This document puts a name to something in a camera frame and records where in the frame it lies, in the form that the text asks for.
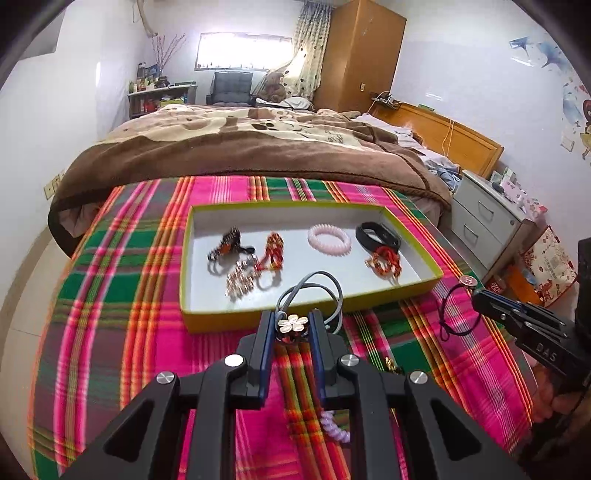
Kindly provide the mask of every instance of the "gray chair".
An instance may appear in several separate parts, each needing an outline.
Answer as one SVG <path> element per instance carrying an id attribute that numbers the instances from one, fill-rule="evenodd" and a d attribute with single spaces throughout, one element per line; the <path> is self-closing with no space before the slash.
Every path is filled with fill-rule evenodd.
<path id="1" fill-rule="evenodd" d="M 215 106 L 254 106 L 251 95 L 252 72 L 216 72 L 207 104 Z"/>

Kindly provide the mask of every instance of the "cartoon wall decal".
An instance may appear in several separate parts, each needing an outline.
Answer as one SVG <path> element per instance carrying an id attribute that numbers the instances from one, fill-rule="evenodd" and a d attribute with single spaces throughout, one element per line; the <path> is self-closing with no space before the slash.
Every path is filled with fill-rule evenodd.
<path id="1" fill-rule="evenodd" d="M 509 42 L 509 45 L 511 46 L 511 48 L 523 48 L 524 52 L 526 53 L 526 55 L 529 57 L 530 54 L 527 51 L 527 45 L 530 44 L 530 38 L 529 37 L 521 37 L 521 38 L 516 38 L 515 40 L 511 40 Z"/>
<path id="2" fill-rule="evenodd" d="M 591 160 L 591 97 L 564 53 L 547 33 L 516 38 L 509 46 L 513 60 L 560 76 L 563 85 L 560 144 L 567 151 L 582 155 L 584 160 Z"/>
<path id="3" fill-rule="evenodd" d="M 564 53 L 560 51 L 558 45 L 549 41 L 543 41 L 538 43 L 538 48 L 546 55 L 546 63 L 542 65 L 542 68 L 548 65 L 556 65 L 562 73 L 570 73 L 572 71 L 573 68 L 570 62 L 566 59 Z"/>
<path id="4" fill-rule="evenodd" d="M 573 92 L 564 92 L 562 97 L 562 111 L 564 117 L 571 125 L 580 125 L 583 121 L 583 115 L 577 107 L 576 98 L 573 96 Z"/>
<path id="5" fill-rule="evenodd" d="M 586 160 L 588 153 L 591 152 L 591 100 L 585 100 L 583 102 L 583 113 L 587 119 L 587 126 L 585 127 L 585 132 L 581 133 L 581 140 L 585 147 L 583 160 Z"/>

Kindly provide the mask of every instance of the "nightstand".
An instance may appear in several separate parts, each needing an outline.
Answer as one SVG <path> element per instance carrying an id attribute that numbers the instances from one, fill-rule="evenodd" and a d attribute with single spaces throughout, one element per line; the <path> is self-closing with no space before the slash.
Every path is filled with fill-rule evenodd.
<path id="1" fill-rule="evenodd" d="M 462 175 L 441 232 L 485 283 L 510 262 L 535 223 L 488 180 L 466 170 Z"/>

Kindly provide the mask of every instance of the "curtain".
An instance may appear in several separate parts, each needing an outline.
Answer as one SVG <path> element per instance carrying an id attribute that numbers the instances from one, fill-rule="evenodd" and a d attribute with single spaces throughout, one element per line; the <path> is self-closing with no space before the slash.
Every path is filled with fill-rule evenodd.
<path id="1" fill-rule="evenodd" d="M 289 63 L 273 70 L 284 74 L 283 85 L 288 97 L 300 96 L 313 100 L 314 91 L 320 86 L 332 9 L 328 4 L 309 1 L 302 7 L 291 40 L 293 58 Z M 254 95 L 261 91 L 265 79 L 266 77 L 256 87 Z"/>

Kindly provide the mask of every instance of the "pink spiral hair tie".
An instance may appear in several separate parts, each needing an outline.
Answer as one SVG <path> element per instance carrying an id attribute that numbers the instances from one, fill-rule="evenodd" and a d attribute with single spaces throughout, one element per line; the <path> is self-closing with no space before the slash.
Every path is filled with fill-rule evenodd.
<path id="1" fill-rule="evenodd" d="M 342 243 L 340 245 L 325 244 L 318 238 L 318 235 L 321 234 L 335 236 Z M 308 243 L 312 248 L 326 255 L 346 255 L 351 251 L 351 239 L 349 238 L 349 235 L 340 228 L 325 223 L 315 225 L 308 230 Z"/>
<path id="2" fill-rule="evenodd" d="M 328 436 L 337 442 L 349 443 L 351 432 L 340 429 L 333 419 L 334 411 L 323 411 L 320 413 L 320 424 Z"/>

